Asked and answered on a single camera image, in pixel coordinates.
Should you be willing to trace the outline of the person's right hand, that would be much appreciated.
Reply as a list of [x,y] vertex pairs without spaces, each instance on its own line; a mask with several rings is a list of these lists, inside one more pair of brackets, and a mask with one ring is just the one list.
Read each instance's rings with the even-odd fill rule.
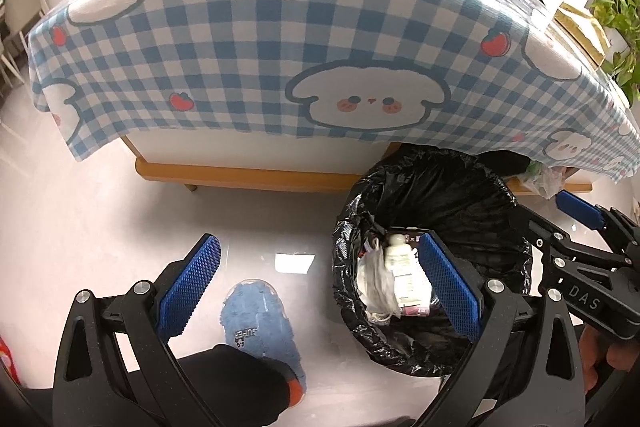
[[599,362],[605,361],[616,371],[630,372],[639,356],[638,340],[609,343],[605,335],[590,325],[582,330],[578,346],[582,357],[585,392],[590,392],[598,382],[596,365]]

